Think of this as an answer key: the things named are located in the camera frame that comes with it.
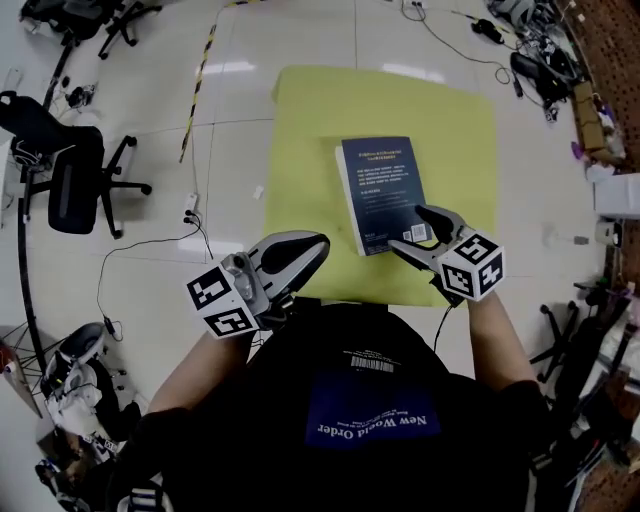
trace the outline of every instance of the person's arm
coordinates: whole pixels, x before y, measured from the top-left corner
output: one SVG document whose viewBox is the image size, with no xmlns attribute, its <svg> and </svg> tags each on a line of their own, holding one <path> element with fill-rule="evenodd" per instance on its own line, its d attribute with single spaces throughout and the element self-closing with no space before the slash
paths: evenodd
<svg viewBox="0 0 640 512">
<path fill-rule="evenodd" d="M 195 407 L 228 375 L 247 364 L 253 334 L 222 340 L 214 339 L 208 332 L 203 334 L 160 386 L 148 412 Z"/>
<path fill-rule="evenodd" d="M 468 301 L 476 380 L 500 391 L 514 382 L 535 381 L 533 368 L 495 292 Z"/>
</svg>

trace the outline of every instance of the blue label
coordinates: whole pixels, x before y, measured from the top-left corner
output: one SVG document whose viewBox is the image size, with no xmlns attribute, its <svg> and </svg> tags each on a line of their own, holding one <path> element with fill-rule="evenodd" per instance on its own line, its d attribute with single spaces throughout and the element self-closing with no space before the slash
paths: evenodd
<svg viewBox="0 0 640 512">
<path fill-rule="evenodd" d="M 350 450 L 382 439 L 440 433 L 431 395 L 393 372 L 364 369 L 315 375 L 305 443 Z"/>
</svg>

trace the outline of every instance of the tiled floor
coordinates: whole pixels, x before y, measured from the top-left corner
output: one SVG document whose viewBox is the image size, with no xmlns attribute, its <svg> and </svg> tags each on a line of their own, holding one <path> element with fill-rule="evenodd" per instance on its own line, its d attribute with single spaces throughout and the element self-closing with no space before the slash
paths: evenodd
<svg viewBox="0 0 640 512">
<path fill-rule="evenodd" d="M 500 166 L 497 238 L 506 247 L 509 275 L 500 295 L 527 352 L 548 345 L 539 305 L 573 298 L 572 283 L 597 274 L 603 262 L 603 250 L 593 240 L 587 246 L 570 241 L 574 235 L 592 238 L 595 220 L 591 189 L 570 150 L 576 137 L 570 106 L 562 105 L 558 122 L 548 125 L 538 107 L 495 80 L 496 66 L 456 55 L 421 24 L 404 19 L 397 0 L 270 0 L 221 12 L 195 118 L 195 161 L 189 149 L 180 165 L 196 70 L 221 5 L 220 0 L 169 4 L 139 23 L 135 48 L 120 41 L 105 62 L 96 56 L 104 36 L 74 53 L 67 69 L 72 83 L 97 81 L 98 88 L 91 109 L 80 116 L 67 113 L 64 120 L 97 124 L 111 147 L 126 134 L 136 135 L 139 144 L 125 177 L 148 181 L 154 192 L 148 198 L 135 192 L 117 196 L 116 217 L 125 230 L 118 242 L 109 236 L 101 212 L 91 235 L 51 230 L 46 196 L 36 198 L 28 255 L 39 327 L 60 338 L 101 320 L 95 296 L 104 255 L 140 240 L 188 233 L 181 212 L 194 183 L 212 241 L 245 248 L 255 243 L 262 233 L 264 200 L 253 193 L 266 185 L 274 115 L 270 91 L 283 66 L 305 63 L 407 74 L 493 101 Z M 433 0 L 429 5 L 429 25 L 440 37 L 470 57 L 508 62 L 506 48 L 480 40 L 469 20 L 442 10 L 488 16 L 482 0 Z M 0 326 L 24 320 L 15 219 L 7 225 L 0 232 Z M 193 237 L 116 253 L 107 263 L 101 303 L 124 325 L 122 355 L 148 398 L 203 330 L 179 288 L 202 271 L 207 258 L 202 238 Z M 391 309 L 432 342 L 443 310 Z M 438 353 L 452 371 L 473 374 L 466 310 L 449 316 Z M 21 407 L 6 395 L 0 394 L 1 407 Z M 30 422 L 31 416 L 21 411 L 3 426 L 0 457 L 29 457 L 24 467 L 14 468 L 29 485 L 13 486 L 6 505 L 3 497 L 5 512 L 56 510 L 32 473 L 37 455 Z M 0 489 L 16 481 L 17 476 L 0 472 Z"/>
</svg>

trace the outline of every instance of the book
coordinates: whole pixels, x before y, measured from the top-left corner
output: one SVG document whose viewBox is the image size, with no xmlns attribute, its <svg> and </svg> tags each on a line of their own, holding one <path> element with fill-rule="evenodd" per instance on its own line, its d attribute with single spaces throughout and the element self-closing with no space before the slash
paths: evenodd
<svg viewBox="0 0 640 512">
<path fill-rule="evenodd" d="M 431 240 L 415 212 L 425 200 L 409 137 L 346 139 L 335 154 L 358 254 L 388 251 L 388 240 Z"/>
</svg>

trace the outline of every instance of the box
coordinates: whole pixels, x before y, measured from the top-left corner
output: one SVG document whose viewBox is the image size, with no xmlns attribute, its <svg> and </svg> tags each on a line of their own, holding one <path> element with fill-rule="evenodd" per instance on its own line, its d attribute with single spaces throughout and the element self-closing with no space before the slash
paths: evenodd
<svg viewBox="0 0 640 512">
<path fill-rule="evenodd" d="M 578 135 L 587 155 L 607 165 L 619 165 L 621 159 L 607 148 L 605 132 L 593 102 L 591 82 L 583 82 L 573 88 Z"/>
<path fill-rule="evenodd" d="M 596 183 L 595 208 L 603 217 L 640 219 L 640 174 L 619 174 Z"/>
</svg>

